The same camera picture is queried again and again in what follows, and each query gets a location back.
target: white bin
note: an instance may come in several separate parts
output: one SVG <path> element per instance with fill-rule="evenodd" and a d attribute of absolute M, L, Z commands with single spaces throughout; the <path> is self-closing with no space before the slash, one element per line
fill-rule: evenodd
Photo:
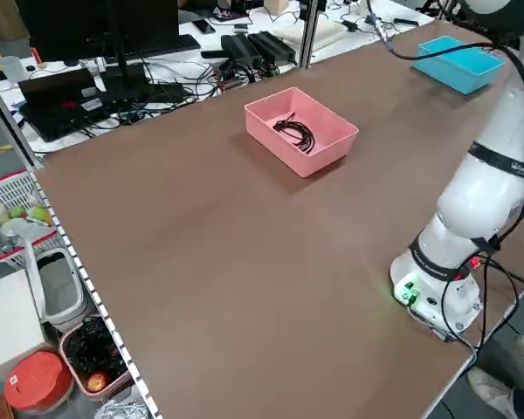
<path fill-rule="evenodd" d="M 95 306 L 89 293 L 83 289 L 72 258 L 64 249 L 52 249 L 37 257 L 37 268 L 43 287 L 44 301 L 40 311 L 42 320 L 51 323 L 61 333 L 79 324 L 89 314 L 95 312 Z"/>

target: white box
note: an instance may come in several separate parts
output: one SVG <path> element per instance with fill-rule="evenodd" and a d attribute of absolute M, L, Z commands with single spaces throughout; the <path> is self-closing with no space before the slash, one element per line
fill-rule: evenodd
<path fill-rule="evenodd" d="M 23 358 L 52 349 L 33 302 L 25 271 L 0 279 L 0 381 Z"/>

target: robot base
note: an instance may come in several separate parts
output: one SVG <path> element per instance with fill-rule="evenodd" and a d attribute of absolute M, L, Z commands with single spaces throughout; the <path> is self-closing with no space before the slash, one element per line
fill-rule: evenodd
<path fill-rule="evenodd" d="M 404 306 L 412 296 L 416 301 L 411 310 L 438 332 L 452 336 L 441 311 L 441 298 L 446 282 L 433 278 L 422 271 L 406 251 L 394 260 L 390 267 L 394 283 L 394 297 Z M 483 309 L 479 298 L 479 287 L 472 275 L 449 284 L 445 295 L 445 316 L 452 330 L 464 332 Z"/>

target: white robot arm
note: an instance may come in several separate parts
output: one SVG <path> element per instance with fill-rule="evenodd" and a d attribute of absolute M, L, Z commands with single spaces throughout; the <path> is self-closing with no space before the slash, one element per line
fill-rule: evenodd
<path fill-rule="evenodd" d="M 524 65 L 524 0 L 461 4 L 491 31 L 520 36 Z M 493 156 L 502 156 L 510 169 L 497 167 Z M 523 163 L 524 84 L 513 71 L 492 118 L 439 198 L 437 213 L 390 267 L 396 299 L 447 335 L 466 330 L 481 312 L 479 288 L 461 268 L 521 212 Z"/>

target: pink box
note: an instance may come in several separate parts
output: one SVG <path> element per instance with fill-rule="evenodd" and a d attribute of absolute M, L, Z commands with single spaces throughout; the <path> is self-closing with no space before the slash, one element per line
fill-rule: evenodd
<path fill-rule="evenodd" d="M 309 155 L 300 151 L 289 135 L 273 126 L 293 112 L 314 135 Z M 346 155 L 359 129 L 297 87 L 245 105 L 246 131 L 300 177 L 307 177 Z"/>

